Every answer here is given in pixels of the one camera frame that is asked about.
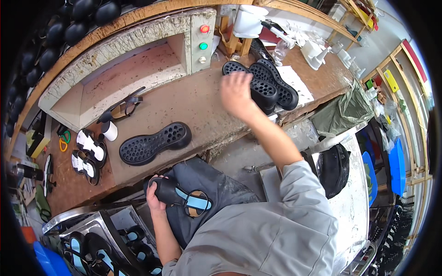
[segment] white paper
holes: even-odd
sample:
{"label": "white paper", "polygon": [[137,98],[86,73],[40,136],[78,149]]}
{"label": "white paper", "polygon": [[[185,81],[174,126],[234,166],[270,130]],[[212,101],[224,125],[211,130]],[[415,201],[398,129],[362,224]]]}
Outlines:
{"label": "white paper", "polygon": [[303,106],[304,104],[313,101],[312,93],[310,93],[305,83],[300,79],[291,66],[278,66],[276,69],[281,75],[281,78],[298,92],[297,106]]}

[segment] water bottle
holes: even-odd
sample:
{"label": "water bottle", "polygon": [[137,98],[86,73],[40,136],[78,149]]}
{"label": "water bottle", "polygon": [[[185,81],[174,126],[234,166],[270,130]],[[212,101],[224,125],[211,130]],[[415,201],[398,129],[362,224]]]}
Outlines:
{"label": "water bottle", "polygon": [[275,60],[276,66],[282,66],[282,60],[286,57],[287,52],[290,50],[290,45],[283,39],[281,39],[277,44],[275,50],[273,50],[272,56]]}

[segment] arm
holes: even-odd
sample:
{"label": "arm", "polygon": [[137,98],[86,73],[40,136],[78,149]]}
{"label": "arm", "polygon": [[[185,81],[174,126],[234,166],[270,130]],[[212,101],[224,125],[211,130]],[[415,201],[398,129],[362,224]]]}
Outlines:
{"label": "arm", "polygon": [[249,126],[278,168],[303,160],[293,141],[270,121],[250,96],[252,74],[234,72],[221,81],[224,108]]}
{"label": "arm", "polygon": [[170,228],[169,221],[166,215],[166,204],[160,202],[155,196],[156,182],[152,182],[152,186],[147,188],[147,203],[150,208],[150,215],[152,217],[153,229],[155,231],[156,249],[158,256],[163,265],[172,261],[178,260],[181,256],[181,248],[173,235]]}

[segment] red board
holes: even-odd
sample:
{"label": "red board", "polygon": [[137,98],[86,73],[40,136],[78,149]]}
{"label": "red board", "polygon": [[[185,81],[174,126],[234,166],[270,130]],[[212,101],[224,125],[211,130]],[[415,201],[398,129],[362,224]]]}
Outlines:
{"label": "red board", "polygon": [[404,39],[402,41],[402,44],[405,46],[407,51],[410,53],[410,56],[412,57],[414,63],[416,64],[416,67],[417,67],[417,69],[418,69],[418,71],[419,71],[419,73],[420,73],[420,75],[422,77],[423,82],[426,82],[427,81],[427,76],[425,75],[425,72],[424,72],[424,70],[422,68],[422,65],[421,65],[419,59],[417,58],[417,55],[414,52],[412,46],[410,45],[410,43],[408,43],[408,41],[406,39]]}

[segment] scissors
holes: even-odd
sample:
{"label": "scissors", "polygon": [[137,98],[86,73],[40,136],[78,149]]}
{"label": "scissors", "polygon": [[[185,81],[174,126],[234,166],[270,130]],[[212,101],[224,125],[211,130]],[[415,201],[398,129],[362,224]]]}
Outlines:
{"label": "scissors", "polygon": [[71,141],[71,133],[66,130],[63,132],[63,134],[60,135],[60,139],[58,140],[58,145],[60,146],[60,151],[65,152],[68,149],[68,144]]}

